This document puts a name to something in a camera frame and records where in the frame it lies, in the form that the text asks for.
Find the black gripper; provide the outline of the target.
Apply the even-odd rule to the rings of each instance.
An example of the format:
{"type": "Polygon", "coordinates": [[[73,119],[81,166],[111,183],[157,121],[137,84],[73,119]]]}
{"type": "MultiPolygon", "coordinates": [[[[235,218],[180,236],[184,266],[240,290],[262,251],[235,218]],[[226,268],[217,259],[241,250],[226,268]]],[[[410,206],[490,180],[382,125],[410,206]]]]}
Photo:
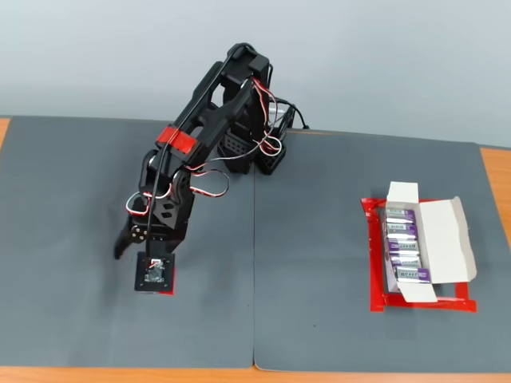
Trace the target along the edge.
{"type": "Polygon", "coordinates": [[[126,202],[128,218],[114,244],[114,258],[120,259],[132,243],[162,242],[165,251],[174,252],[184,241],[195,197],[188,195],[182,202],[158,199],[154,207],[151,233],[148,234],[149,199],[134,193],[126,202]]]}

